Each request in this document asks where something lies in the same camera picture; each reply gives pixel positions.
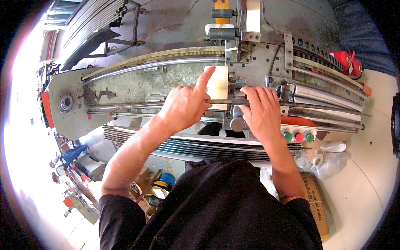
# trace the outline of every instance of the person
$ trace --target person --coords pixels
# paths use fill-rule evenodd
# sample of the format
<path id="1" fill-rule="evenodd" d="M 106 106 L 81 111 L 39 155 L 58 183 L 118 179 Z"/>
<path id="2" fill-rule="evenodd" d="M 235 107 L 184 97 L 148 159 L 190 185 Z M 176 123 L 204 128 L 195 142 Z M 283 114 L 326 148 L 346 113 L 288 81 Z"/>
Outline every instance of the person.
<path id="1" fill-rule="evenodd" d="M 85 150 L 88 150 L 88 147 L 85 144 L 70 149 L 67 152 L 61 154 L 61 157 L 58 156 L 54 161 L 50 161 L 49 166 L 51 168 L 54 168 L 56 166 L 56 163 L 60 159 L 64 159 L 67 165 L 69 165 L 75 158 L 77 158 Z"/>
<path id="2" fill-rule="evenodd" d="M 58 176 L 56 175 L 56 173 L 52 172 L 52 178 L 53 178 L 53 181 L 54 181 L 56 184 L 60 184 L 60 179 L 58 178 Z"/>
<path id="3" fill-rule="evenodd" d="M 270 88 L 243 87 L 250 106 L 240 108 L 270 157 L 279 201 L 259 181 L 258 168 L 235 159 L 194 164 L 147 223 L 144 212 L 128 198 L 128 187 L 151 152 L 197 123 L 211 107 L 205 90 L 214 70 L 200 75 L 194 88 L 173 88 L 160 112 L 107 164 L 99 200 L 102 250 L 322 249 L 300 173 L 280 132 L 278 97 Z"/>

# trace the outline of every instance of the tape roll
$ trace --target tape roll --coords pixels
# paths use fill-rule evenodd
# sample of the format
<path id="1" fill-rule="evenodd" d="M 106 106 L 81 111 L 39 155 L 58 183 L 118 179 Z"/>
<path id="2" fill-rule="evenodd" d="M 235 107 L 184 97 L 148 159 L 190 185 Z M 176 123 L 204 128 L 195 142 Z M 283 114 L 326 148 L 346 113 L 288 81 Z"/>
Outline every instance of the tape roll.
<path id="1" fill-rule="evenodd" d="M 322 164 L 322 162 L 324 161 L 324 156 L 322 154 L 317 154 L 314 159 L 312 160 L 312 164 L 315 167 L 318 167 Z"/>

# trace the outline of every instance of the red fire extinguisher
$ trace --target red fire extinguisher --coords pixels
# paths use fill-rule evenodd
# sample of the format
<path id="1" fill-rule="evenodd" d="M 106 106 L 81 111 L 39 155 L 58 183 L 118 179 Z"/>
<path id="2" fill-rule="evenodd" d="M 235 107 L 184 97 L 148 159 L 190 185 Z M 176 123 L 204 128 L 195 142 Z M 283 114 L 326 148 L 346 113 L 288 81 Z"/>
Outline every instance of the red fire extinguisher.
<path id="1" fill-rule="evenodd" d="M 351 79 L 358 80 L 362 76 L 362 64 L 359 60 L 353 60 L 351 66 L 348 70 L 342 72 L 342 74 L 347 75 Z"/>
<path id="2" fill-rule="evenodd" d="M 352 63 L 356 52 L 353 51 L 351 57 L 349 55 L 350 51 L 349 53 L 347 53 L 346 51 L 334 51 L 334 52 L 329 52 L 329 54 L 342 64 L 343 66 L 342 70 L 348 70 L 350 68 L 350 64 Z"/>

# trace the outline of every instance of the control panel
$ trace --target control panel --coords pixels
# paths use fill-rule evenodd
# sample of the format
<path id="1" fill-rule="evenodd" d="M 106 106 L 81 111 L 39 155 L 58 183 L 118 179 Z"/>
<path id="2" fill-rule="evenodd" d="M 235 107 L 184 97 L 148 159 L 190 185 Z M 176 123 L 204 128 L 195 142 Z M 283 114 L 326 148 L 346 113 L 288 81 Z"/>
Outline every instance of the control panel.
<path id="1" fill-rule="evenodd" d="M 317 127 L 281 124 L 280 131 L 287 142 L 313 142 L 317 135 Z"/>
<path id="2" fill-rule="evenodd" d="M 309 119 L 281 116 L 280 131 L 286 142 L 313 142 L 318 127 Z"/>

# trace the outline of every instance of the red button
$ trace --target red button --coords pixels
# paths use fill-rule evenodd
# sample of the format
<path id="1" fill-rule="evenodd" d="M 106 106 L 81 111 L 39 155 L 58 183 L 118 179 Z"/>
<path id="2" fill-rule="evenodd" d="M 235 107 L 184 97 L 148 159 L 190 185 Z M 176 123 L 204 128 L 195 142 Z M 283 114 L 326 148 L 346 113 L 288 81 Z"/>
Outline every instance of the red button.
<path id="1" fill-rule="evenodd" d="M 302 142 L 304 139 L 304 135 L 302 133 L 297 133 L 296 134 L 296 142 Z"/>

